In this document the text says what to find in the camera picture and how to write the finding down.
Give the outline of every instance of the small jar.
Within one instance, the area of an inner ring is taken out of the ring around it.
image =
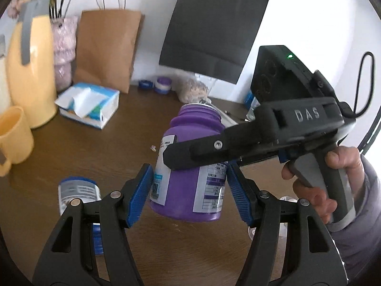
[[[158,214],[184,221],[220,218],[227,165],[217,163],[188,170],[171,170],[163,163],[169,144],[220,134],[221,116],[211,106],[186,104],[161,140],[151,189],[150,206]]]
[[[171,91],[172,80],[168,77],[159,77],[155,83],[155,91],[160,94],[167,94]]]
[[[83,203],[101,200],[100,190],[96,182],[84,177],[68,177],[58,185],[58,204],[60,215],[64,213],[71,200],[78,198]],[[100,234],[100,224],[93,223],[93,240],[96,255],[103,254],[102,237]]]
[[[154,87],[154,83],[152,83],[150,80],[140,80],[138,85],[142,90],[151,90]]]

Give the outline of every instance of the yellow thermos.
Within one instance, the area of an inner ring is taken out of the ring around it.
[[[6,61],[12,101],[24,109],[30,128],[47,123],[57,111],[49,2],[24,2]]]

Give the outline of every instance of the hand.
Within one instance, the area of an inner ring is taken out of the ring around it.
[[[327,153],[325,162],[332,169],[346,170],[352,195],[356,201],[361,194],[365,179],[364,166],[361,162],[359,150],[355,147],[339,146],[334,151]],[[292,179],[294,177],[287,164],[282,169],[282,177],[283,179]],[[306,198],[314,206],[323,223],[326,224],[331,220],[331,214],[336,210],[337,202],[327,198],[323,189],[305,187],[298,179],[294,182],[293,189],[299,198]]]

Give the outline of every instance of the yellow mug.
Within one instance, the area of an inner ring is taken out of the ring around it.
[[[24,110],[20,106],[8,108],[0,116],[0,151],[5,156],[0,164],[0,177],[7,175],[12,164],[26,160],[33,150],[34,140]]]

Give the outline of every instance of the white label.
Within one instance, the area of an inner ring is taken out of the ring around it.
[[[168,191],[168,183],[171,175],[171,169],[168,168],[163,161],[163,152],[169,144],[173,144],[175,135],[167,135],[161,140],[159,157],[157,158],[154,182],[151,187],[151,201],[165,205],[166,194]]]
[[[80,179],[65,181],[58,185],[60,215],[63,214],[68,203],[75,198],[80,198],[83,203],[101,200],[100,191],[97,185]]]
[[[227,166],[222,163],[200,167],[193,212],[216,213],[221,211],[225,193],[226,170]]]

